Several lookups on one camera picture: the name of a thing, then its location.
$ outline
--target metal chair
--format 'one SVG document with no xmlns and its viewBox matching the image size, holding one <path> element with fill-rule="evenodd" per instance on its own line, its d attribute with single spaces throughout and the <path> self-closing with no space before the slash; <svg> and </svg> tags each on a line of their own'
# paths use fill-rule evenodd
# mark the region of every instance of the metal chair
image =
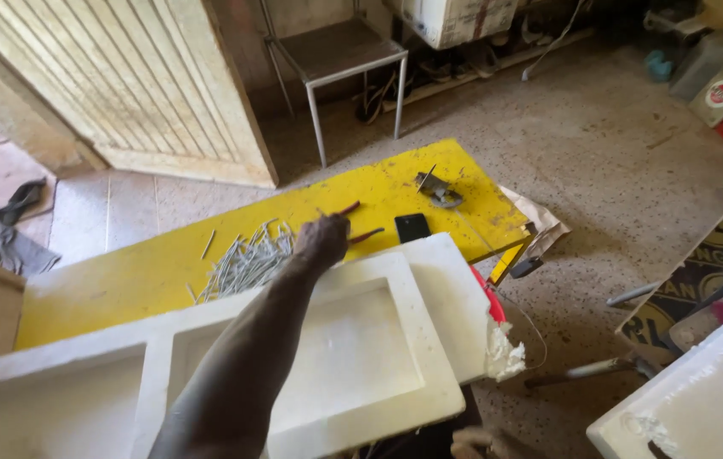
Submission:
<svg viewBox="0 0 723 459">
<path fill-rule="evenodd" d="M 401 128 L 401 106 L 404 103 L 404 80 L 407 73 L 407 50 L 398 43 L 384 39 L 376 33 L 367 18 L 360 14 L 358 0 L 353 1 L 353 17 L 350 20 L 285 38 L 277 37 L 265 0 L 260 0 L 260 4 L 265 17 L 265 25 L 268 27 L 265 46 L 268 47 L 268 54 L 271 56 L 271 63 L 277 73 L 279 86 L 282 87 L 291 117 L 294 116 L 294 107 L 285 90 L 285 82 L 282 80 L 273 46 L 276 46 L 288 64 L 294 68 L 308 91 L 308 103 L 311 116 L 313 116 L 313 130 L 316 132 L 322 168 L 327 167 L 327 159 L 313 90 L 361 73 L 364 73 L 364 85 L 367 89 L 367 70 L 400 60 L 396 129 L 393 134 L 393 139 L 398 140 Z"/>
</svg>

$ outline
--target door frame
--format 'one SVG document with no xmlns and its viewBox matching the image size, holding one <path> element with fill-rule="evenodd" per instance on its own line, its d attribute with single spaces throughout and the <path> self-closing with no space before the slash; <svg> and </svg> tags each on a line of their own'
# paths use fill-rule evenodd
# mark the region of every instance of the door frame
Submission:
<svg viewBox="0 0 723 459">
<path fill-rule="evenodd" d="M 57 178 L 109 168 L 1 59 L 0 132 Z"/>
</svg>

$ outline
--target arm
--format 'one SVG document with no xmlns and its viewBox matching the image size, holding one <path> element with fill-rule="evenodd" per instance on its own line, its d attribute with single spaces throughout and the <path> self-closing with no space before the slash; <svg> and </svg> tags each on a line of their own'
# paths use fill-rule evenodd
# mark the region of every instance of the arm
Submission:
<svg viewBox="0 0 723 459">
<path fill-rule="evenodd" d="M 282 271 L 223 331 L 163 421 L 150 458 L 258 457 L 313 287 L 345 257 L 340 214 L 302 226 Z"/>
</svg>

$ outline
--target chair seat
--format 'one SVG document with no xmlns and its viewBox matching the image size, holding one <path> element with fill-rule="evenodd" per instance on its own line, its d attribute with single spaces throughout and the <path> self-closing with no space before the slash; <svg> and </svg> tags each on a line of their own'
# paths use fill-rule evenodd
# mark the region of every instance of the chair seat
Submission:
<svg viewBox="0 0 723 459">
<path fill-rule="evenodd" d="M 364 20 L 317 28 L 280 38 L 279 42 L 299 67 L 303 82 L 314 81 L 387 58 L 396 59 L 404 48 L 379 36 Z"/>
</svg>

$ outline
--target wooden door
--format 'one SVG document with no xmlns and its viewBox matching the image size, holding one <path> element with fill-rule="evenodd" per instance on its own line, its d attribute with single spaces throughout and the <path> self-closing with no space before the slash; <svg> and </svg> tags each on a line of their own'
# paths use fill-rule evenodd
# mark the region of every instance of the wooden door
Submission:
<svg viewBox="0 0 723 459">
<path fill-rule="evenodd" d="M 274 187 L 207 1 L 0 0 L 0 56 L 113 167 Z"/>
</svg>

